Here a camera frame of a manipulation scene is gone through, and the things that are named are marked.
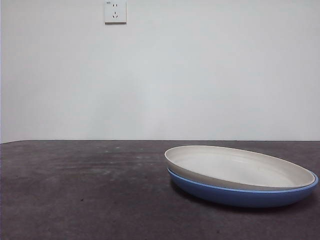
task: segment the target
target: white wall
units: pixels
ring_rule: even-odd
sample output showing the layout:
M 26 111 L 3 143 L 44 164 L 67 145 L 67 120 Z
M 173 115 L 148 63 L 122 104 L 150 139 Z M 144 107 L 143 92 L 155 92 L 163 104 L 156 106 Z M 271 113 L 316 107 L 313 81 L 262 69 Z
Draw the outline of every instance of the white wall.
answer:
M 1 138 L 320 140 L 319 0 L 1 1 Z

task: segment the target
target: ceramic plate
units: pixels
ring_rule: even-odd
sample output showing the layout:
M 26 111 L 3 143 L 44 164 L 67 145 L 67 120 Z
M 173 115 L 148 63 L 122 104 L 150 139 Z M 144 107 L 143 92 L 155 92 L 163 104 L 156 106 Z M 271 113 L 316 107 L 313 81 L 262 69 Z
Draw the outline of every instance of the ceramic plate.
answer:
M 308 186 L 315 176 L 286 160 L 218 146 L 178 146 L 165 152 L 177 175 L 223 188 L 277 191 Z
M 300 188 L 279 191 L 242 190 L 191 181 L 169 169 L 168 171 L 176 185 L 198 198 L 218 204 L 246 208 L 270 208 L 293 204 L 307 197 L 318 183 L 318 177 L 311 173 L 315 181 Z

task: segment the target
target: blue plate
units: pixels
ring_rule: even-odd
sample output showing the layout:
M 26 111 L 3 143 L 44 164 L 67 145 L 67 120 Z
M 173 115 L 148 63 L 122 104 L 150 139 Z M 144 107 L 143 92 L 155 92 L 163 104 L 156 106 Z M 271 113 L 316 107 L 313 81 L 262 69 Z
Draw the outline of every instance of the blue plate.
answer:
M 315 181 L 308 186 L 289 190 L 257 191 L 207 185 L 178 176 L 170 169 L 168 172 L 173 182 L 191 195 L 218 204 L 245 208 L 270 208 L 296 203 L 311 194 L 319 181 L 312 172 Z

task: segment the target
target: dark gray table surface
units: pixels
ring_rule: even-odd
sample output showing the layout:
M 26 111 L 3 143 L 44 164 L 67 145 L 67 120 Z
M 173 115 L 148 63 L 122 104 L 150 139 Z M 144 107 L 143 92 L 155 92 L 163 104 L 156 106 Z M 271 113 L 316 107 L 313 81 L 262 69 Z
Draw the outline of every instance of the dark gray table surface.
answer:
M 320 141 L 29 140 L 1 144 L 2 240 L 319 240 L 320 187 L 286 207 L 250 209 L 176 187 L 164 151 L 211 145 L 320 174 Z

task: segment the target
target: wall outlet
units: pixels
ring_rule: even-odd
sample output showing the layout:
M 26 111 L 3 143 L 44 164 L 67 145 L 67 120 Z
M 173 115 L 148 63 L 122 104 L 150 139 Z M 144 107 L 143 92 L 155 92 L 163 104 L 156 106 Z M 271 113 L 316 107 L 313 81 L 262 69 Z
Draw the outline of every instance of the wall outlet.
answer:
M 127 1 L 110 0 L 104 5 L 104 23 L 126 24 L 127 23 Z

